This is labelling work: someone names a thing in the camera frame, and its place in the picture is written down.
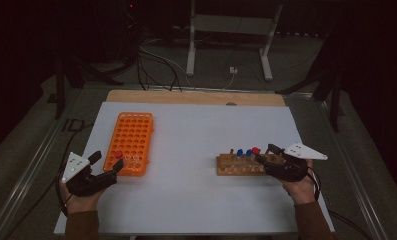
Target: red cap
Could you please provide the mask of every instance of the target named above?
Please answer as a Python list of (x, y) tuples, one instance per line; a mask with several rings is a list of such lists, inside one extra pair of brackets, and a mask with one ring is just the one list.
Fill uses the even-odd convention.
[(259, 154), (260, 151), (261, 150), (258, 147), (253, 147), (252, 150), (251, 150), (252, 154)]
[(122, 157), (123, 157), (123, 152), (122, 152), (122, 151), (117, 151), (117, 152), (115, 152), (114, 156), (115, 156), (117, 159), (122, 158)]

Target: white tabletop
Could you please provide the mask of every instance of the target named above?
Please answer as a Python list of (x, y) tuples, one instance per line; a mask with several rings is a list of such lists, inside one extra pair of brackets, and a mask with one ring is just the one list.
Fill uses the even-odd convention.
[[(223, 235), (296, 233), (293, 203), (270, 176), (217, 176), (230, 149), (301, 142), (288, 107), (104, 102), (83, 153), (104, 158), (120, 112), (150, 112), (154, 132), (142, 177), (118, 177), (99, 202), (101, 233)], [(334, 231), (323, 196), (319, 203)], [(54, 233), (64, 234), (60, 215)]]

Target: table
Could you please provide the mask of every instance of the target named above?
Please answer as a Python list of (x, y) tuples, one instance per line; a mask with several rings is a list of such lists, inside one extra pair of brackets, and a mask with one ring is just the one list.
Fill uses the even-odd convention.
[(261, 66), (266, 81), (273, 80), (267, 54), (273, 41), (276, 26), (282, 11), (282, 4), (277, 4), (276, 12), (271, 19), (251, 18), (251, 17), (233, 17), (233, 16), (215, 16), (203, 15), (195, 12), (195, 0), (191, 0), (191, 22), (189, 37), (188, 61), (186, 64), (186, 74), (194, 75), (195, 67), (195, 31), (211, 32), (230, 32), (245, 34), (267, 35), (266, 45), (260, 48)]
[[(150, 164), (145, 176), (118, 177), (118, 183), (101, 197), (101, 233), (297, 232), (292, 200), (276, 179), (216, 175), (216, 156), (231, 148), (264, 149), (269, 142), (287, 147), (300, 141), (280, 95), (115, 90), (101, 106), (84, 157), (97, 150), (106, 155), (115, 118), (121, 111), (154, 115)], [(102, 172), (102, 166), (103, 159), (93, 165), (93, 173)], [(319, 203), (334, 231), (323, 196)], [(61, 214), (55, 234), (64, 234), (65, 220)]]

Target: sleeve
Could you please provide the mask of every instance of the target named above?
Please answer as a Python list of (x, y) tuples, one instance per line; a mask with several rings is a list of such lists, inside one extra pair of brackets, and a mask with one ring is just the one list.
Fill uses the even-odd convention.
[(69, 214), (66, 222), (65, 240), (99, 240), (98, 211)]
[(319, 202), (295, 205), (294, 208), (301, 240), (338, 239), (330, 231)]

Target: white bracket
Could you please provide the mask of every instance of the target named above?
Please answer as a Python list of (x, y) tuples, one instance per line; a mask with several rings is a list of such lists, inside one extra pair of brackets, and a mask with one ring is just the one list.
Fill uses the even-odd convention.
[(294, 143), (284, 151), (285, 154), (301, 159), (327, 160), (328, 156), (319, 153), (302, 143)]
[(61, 181), (66, 183), (76, 176), (80, 171), (90, 164), (90, 161), (73, 152), (70, 153), (67, 160), (66, 169), (64, 170)]

